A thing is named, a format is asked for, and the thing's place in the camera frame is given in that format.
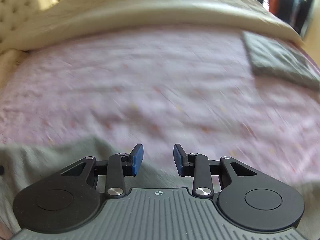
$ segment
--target beige wall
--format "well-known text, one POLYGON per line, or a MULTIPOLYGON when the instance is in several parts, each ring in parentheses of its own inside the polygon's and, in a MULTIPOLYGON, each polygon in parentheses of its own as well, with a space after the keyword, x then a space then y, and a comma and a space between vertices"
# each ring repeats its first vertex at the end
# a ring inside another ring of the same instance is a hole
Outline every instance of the beige wall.
POLYGON ((313 20, 307 30, 302 48, 320 66, 320 0, 315 0, 313 20))

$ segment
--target beige tufted upholstery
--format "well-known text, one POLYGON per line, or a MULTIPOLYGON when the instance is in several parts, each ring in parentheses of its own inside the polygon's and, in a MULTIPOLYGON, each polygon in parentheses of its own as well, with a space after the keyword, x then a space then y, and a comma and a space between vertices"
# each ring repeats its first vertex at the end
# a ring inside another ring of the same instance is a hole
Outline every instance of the beige tufted upholstery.
POLYGON ((0 42, 38 11, 37 0, 0 0, 0 42))

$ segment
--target gray ribbed plate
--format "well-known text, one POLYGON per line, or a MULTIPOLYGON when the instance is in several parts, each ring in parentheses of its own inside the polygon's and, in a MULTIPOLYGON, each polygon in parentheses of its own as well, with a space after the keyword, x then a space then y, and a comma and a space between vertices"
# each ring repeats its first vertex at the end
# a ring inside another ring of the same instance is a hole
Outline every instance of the gray ribbed plate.
POLYGON ((108 200, 90 223, 62 234, 23 229, 13 240, 302 240, 294 228, 275 234, 239 229, 225 220, 208 199, 187 189, 132 189, 108 200))

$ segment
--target bed sheet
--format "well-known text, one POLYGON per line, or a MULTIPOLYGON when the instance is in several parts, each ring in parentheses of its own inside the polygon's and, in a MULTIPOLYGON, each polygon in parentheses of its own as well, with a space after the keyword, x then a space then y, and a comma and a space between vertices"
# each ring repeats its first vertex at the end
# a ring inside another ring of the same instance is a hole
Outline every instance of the bed sheet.
POLYGON ((93 134, 125 152, 142 143, 146 161, 172 169, 180 143, 297 185, 320 178, 318 96, 254 77, 238 29, 118 30, 32 52, 0 96, 0 142, 93 134))

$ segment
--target gray fabric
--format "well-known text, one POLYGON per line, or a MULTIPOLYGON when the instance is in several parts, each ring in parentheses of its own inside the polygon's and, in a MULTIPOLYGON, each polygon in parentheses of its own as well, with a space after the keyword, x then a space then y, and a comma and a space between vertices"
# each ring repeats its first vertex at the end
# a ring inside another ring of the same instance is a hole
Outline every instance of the gray fabric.
POLYGON ((320 90, 320 76, 301 52, 284 42, 250 32, 244 32, 244 43, 253 74, 274 76, 315 91, 320 90))
MULTIPOLYGON (((20 227, 12 211, 15 195, 42 178, 86 157, 107 160, 110 155, 123 152, 111 147, 98 138, 86 138, 58 147, 0 146, 0 164, 4 175, 0 176, 0 218, 13 233, 20 227)), ((192 188, 192 178, 182 178, 172 168, 157 167, 144 158, 136 177, 125 177, 127 189, 130 187, 192 188)), ((97 190, 104 191, 105 176, 98 180, 97 190)))

